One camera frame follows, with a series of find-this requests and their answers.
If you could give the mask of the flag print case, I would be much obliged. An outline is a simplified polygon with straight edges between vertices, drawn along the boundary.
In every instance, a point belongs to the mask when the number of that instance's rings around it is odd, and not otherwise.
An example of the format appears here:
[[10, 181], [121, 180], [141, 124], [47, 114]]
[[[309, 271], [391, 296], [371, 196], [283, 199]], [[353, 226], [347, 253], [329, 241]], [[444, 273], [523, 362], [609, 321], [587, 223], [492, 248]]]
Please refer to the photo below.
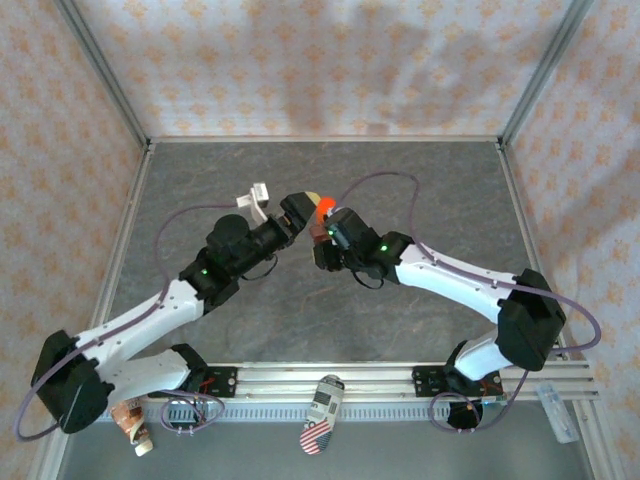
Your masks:
[[323, 453], [334, 432], [345, 393], [344, 382], [336, 375], [324, 376], [317, 385], [307, 411], [299, 444], [304, 453]]

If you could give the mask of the brown squeeze tube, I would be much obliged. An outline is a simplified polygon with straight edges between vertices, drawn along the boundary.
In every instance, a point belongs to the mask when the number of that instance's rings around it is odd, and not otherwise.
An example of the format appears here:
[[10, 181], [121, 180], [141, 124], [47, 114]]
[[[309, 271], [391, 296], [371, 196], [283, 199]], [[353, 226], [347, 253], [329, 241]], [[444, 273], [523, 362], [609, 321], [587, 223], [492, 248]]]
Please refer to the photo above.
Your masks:
[[146, 426], [145, 415], [139, 398], [117, 403], [109, 410], [109, 413], [112, 420], [127, 436], [138, 457], [142, 457], [153, 450], [153, 441]]

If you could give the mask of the clear plastic syringe package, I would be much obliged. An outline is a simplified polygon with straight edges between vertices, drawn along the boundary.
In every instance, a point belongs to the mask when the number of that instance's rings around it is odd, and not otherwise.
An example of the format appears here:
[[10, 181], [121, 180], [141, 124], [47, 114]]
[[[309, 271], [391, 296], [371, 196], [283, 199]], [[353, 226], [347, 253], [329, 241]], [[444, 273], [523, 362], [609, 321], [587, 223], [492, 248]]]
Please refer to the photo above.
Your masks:
[[580, 439], [578, 430], [555, 385], [552, 382], [540, 383], [536, 386], [536, 394], [556, 440], [560, 444], [577, 442]]

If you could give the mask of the aluminium table edge rail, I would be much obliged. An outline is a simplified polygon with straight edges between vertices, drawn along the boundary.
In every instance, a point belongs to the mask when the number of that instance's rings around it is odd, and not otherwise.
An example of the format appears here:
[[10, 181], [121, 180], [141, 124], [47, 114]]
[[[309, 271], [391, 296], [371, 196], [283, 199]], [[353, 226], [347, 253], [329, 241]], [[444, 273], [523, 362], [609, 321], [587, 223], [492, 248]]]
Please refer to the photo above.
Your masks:
[[509, 159], [507, 156], [507, 152], [505, 147], [499, 142], [495, 142], [495, 149], [497, 155], [499, 157], [503, 173], [507, 182], [507, 186], [509, 189], [509, 193], [511, 196], [511, 200], [513, 203], [514, 211], [518, 220], [518, 224], [520, 227], [521, 235], [524, 241], [527, 257], [532, 269], [543, 273], [544, 270], [540, 264], [540, 259], [538, 253], [536, 251], [536, 244], [534, 237], [532, 235], [532, 229], [530, 227], [529, 221], [525, 212], [525, 204], [520, 195], [520, 191], [517, 185], [517, 181], [514, 175], [514, 171], [511, 168], [509, 163]]
[[99, 297], [88, 324], [89, 329], [101, 327], [109, 319], [156, 145], [156, 142], [150, 140], [143, 149], [118, 224], [116, 238], [107, 263]]

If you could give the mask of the aluminium front rail beam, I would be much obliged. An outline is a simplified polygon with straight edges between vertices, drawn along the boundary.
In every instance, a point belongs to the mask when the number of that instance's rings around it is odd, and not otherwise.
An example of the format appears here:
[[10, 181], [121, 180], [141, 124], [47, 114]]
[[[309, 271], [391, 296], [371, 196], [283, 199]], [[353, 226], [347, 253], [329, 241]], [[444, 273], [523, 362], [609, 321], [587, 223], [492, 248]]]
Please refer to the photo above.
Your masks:
[[[344, 400], [355, 402], [409, 402], [418, 397], [412, 381], [415, 366], [433, 363], [354, 362], [286, 363], [247, 362], [218, 366], [238, 368], [235, 396], [224, 398], [248, 403], [302, 403], [309, 401], [319, 380], [327, 374], [338, 376], [346, 386]], [[519, 385], [523, 371], [517, 367], [499, 373], [504, 394], [528, 401], [537, 398], [536, 386], [552, 382], [562, 399], [597, 400], [599, 392], [587, 362], [552, 360], [540, 372], [528, 374]]]

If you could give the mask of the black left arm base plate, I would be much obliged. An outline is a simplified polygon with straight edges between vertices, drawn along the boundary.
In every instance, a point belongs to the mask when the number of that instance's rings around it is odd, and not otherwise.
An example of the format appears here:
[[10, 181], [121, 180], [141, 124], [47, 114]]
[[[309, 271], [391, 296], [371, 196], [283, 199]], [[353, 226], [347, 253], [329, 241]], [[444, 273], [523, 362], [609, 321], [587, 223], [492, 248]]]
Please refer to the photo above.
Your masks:
[[233, 398], [237, 373], [238, 368], [234, 366], [199, 365], [191, 369], [180, 384], [177, 384], [176, 372], [145, 374], [141, 381], [151, 386], [147, 393], [150, 398], [168, 398], [174, 391]]

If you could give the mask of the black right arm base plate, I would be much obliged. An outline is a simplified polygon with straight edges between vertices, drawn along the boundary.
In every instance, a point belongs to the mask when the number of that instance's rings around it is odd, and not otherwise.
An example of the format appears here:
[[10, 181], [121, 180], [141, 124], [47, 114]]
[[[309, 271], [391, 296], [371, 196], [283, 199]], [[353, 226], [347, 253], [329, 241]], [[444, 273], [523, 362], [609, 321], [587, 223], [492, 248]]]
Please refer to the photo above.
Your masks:
[[461, 394], [466, 397], [501, 396], [504, 394], [502, 379], [498, 371], [487, 374], [480, 380], [470, 380], [452, 366], [415, 366], [412, 381], [417, 397], [435, 397], [438, 394]]

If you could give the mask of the aluminium frame post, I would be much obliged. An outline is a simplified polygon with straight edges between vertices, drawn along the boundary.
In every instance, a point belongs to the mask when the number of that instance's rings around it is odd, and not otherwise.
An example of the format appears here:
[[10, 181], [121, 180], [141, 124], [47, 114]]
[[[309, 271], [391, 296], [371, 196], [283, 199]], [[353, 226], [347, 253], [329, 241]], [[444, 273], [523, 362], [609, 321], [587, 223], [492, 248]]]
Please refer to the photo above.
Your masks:
[[502, 134], [498, 137], [498, 144], [503, 151], [516, 139], [593, 3], [594, 0], [571, 0]]
[[119, 112], [128, 131], [131, 133], [136, 143], [141, 148], [146, 149], [150, 142], [149, 137], [145, 133], [138, 116], [124, 92], [124, 89], [118, 81], [102, 48], [99, 46], [99, 43], [77, 5], [76, 0], [52, 1], [65, 20], [71, 33], [76, 38], [83, 54], [104, 86], [111, 102]]

